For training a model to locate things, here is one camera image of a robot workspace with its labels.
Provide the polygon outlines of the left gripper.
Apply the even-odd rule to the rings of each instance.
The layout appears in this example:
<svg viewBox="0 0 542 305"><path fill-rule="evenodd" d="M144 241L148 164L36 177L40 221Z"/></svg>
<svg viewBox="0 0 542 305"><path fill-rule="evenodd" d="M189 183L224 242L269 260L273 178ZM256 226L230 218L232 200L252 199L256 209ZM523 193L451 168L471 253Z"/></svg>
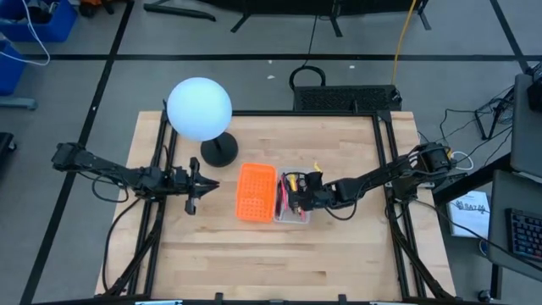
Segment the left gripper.
<svg viewBox="0 0 542 305"><path fill-rule="evenodd" d="M185 201L185 212L189 215L196 214L196 174L197 183L201 186L197 187L197 198L201 199L204 195L208 194L219 188L219 182L216 180L208 179L198 172L200 167L199 161L196 157L190 158L189 169L183 169L182 167L174 167L170 172L170 188L169 193L171 195L187 195Z"/></svg>

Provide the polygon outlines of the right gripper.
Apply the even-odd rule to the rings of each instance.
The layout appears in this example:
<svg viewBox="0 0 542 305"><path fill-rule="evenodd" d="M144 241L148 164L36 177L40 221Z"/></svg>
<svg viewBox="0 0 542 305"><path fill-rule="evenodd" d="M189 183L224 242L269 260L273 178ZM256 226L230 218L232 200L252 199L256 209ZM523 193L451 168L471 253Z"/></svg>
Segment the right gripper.
<svg viewBox="0 0 542 305"><path fill-rule="evenodd" d="M297 177L297 172L284 172L280 175L283 182L297 182ZM303 175L304 185L298 186L296 197L289 198L289 207L292 212L329 208L335 202L333 190L323 184L322 177L323 174L318 171Z"/></svg>

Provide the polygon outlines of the pink highlighter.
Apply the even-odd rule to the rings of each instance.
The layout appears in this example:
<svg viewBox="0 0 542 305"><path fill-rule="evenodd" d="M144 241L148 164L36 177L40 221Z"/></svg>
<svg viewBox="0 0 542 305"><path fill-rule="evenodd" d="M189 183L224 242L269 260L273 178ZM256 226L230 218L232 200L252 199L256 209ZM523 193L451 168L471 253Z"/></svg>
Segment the pink highlighter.
<svg viewBox="0 0 542 305"><path fill-rule="evenodd" d="M277 191L278 201L276 203L276 213L280 216L289 207L288 191L286 190L283 182L278 183Z"/></svg>

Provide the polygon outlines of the orange and clear supply box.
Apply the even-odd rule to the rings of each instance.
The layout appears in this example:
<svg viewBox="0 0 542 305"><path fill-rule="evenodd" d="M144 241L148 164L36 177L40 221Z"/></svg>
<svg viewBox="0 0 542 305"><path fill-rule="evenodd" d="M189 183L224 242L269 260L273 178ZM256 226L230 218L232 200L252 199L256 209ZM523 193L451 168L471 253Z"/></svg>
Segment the orange and clear supply box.
<svg viewBox="0 0 542 305"><path fill-rule="evenodd" d="M269 164L241 165L236 191L235 215L238 219L262 222L262 223L284 223L284 224L308 224L311 213L305 212L305 220L301 221L297 212L292 212L290 207L282 215L276 213L278 183L283 182L280 175L284 172L297 172L298 186L304 185L303 175L307 170L299 168L275 168ZM290 182L283 182L290 197L296 197L297 191L292 191Z"/></svg>

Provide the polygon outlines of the white globe lamp black base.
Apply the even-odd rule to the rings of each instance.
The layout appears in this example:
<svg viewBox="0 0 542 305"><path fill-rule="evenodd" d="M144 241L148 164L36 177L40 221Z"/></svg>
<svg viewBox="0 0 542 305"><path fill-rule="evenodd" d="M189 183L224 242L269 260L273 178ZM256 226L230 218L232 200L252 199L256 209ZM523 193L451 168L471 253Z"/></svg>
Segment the white globe lamp black base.
<svg viewBox="0 0 542 305"><path fill-rule="evenodd" d="M222 168L236 159L238 143L227 131L233 108L228 92L218 82L205 77L183 80L169 93L165 106L173 129L200 143L205 163Z"/></svg>

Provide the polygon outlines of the black perforated computer case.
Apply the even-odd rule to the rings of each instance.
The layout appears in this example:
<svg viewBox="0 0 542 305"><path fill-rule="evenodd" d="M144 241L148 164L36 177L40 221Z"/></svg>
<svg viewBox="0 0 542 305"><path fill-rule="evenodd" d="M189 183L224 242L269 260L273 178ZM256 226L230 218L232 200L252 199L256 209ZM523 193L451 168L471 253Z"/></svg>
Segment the black perforated computer case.
<svg viewBox="0 0 542 305"><path fill-rule="evenodd" d="M298 86L294 89L297 111L400 111L402 97L393 85Z"/></svg>

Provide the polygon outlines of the white printed booklet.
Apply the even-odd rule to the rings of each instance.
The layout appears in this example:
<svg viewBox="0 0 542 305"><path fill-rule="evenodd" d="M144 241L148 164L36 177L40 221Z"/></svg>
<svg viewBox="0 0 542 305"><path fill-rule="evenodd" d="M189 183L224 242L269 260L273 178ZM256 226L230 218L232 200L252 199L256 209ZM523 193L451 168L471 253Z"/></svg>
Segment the white printed booklet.
<svg viewBox="0 0 542 305"><path fill-rule="evenodd" d="M455 237L475 238L476 236L462 227L466 227L483 238L489 231L489 201L485 192L470 191L447 204L451 235Z"/></svg>

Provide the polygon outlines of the black curtain partition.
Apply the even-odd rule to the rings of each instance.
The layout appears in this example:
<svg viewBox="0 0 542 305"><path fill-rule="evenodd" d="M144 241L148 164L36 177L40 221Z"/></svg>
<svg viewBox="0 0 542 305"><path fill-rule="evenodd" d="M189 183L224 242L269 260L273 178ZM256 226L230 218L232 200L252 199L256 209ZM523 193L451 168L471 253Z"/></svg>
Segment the black curtain partition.
<svg viewBox="0 0 542 305"><path fill-rule="evenodd" d="M237 32L252 15L318 15L329 18L335 35L342 37L337 19L340 16L407 12L414 3L413 12L420 17L424 29L431 26L424 14L429 0L199 0L218 8L242 13L240 21L232 28Z"/></svg>

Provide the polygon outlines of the blue plastic bin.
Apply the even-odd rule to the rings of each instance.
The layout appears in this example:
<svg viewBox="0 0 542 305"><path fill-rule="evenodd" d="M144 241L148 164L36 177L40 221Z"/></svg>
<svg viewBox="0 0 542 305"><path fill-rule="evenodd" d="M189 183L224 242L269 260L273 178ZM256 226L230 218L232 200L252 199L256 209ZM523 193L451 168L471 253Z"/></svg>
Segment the blue plastic bin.
<svg viewBox="0 0 542 305"><path fill-rule="evenodd" d="M9 41L0 40L0 96L11 95L25 69L21 54Z"/></svg>
<svg viewBox="0 0 542 305"><path fill-rule="evenodd" d="M48 23L31 21L41 42L64 42L67 40L77 18L77 13L69 0L59 0ZM0 21L0 33L12 42L37 42L27 23Z"/></svg>

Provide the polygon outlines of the gray desk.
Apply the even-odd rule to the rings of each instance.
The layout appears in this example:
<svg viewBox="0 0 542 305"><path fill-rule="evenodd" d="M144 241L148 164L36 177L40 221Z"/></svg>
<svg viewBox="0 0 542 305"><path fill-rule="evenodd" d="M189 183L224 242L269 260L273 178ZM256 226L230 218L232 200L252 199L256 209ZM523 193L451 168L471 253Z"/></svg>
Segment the gray desk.
<svg viewBox="0 0 542 305"><path fill-rule="evenodd" d="M515 77L512 121L511 166L519 172L542 178L542 113L528 104L530 75Z"/></svg>
<svg viewBox="0 0 542 305"><path fill-rule="evenodd" d="M542 215L542 183L504 171L495 172L488 251L491 263L542 282L542 262L526 259L509 250L505 215L508 208Z"/></svg>

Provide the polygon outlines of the black keyboard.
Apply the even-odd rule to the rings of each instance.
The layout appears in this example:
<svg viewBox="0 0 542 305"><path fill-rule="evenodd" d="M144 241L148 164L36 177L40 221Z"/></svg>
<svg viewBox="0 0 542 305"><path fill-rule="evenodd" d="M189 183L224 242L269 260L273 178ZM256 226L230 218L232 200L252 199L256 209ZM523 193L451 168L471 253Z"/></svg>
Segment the black keyboard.
<svg viewBox="0 0 542 305"><path fill-rule="evenodd" d="M515 208L508 208L505 215L509 250L542 262L542 215Z"/></svg>

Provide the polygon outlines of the black desk device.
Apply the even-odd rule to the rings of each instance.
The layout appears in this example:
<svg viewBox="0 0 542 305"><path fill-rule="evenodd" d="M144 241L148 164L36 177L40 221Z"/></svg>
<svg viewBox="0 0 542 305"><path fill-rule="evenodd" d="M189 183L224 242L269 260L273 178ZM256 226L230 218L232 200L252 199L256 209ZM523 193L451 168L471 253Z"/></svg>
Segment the black desk device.
<svg viewBox="0 0 542 305"><path fill-rule="evenodd" d="M531 70L532 84L528 87L528 105L534 112L542 113L542 62Z"/></svg>

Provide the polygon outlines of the black aluminium table frame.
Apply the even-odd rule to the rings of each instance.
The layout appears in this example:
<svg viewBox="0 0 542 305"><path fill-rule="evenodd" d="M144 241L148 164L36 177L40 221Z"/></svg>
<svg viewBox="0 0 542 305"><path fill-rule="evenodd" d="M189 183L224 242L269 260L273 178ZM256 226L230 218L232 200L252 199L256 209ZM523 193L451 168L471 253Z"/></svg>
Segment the black aluminium table frame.
<svg viewBox="0 0 542 305"><path fill-rule="evenodd" d="M362 116L256 113L235 116L230 133L240 151L223 168L202 175L219 188L185 212L183 197L165 203L155 263L143 262L137 280L145 290L153 272L155 298L225 300L397 301L402 293L384 191L369 192L357 209L314 212L308 224L255 223L235 215L236 187L245 163L311 168L325 180L357 177L379 166L373 121Z"/></svg>

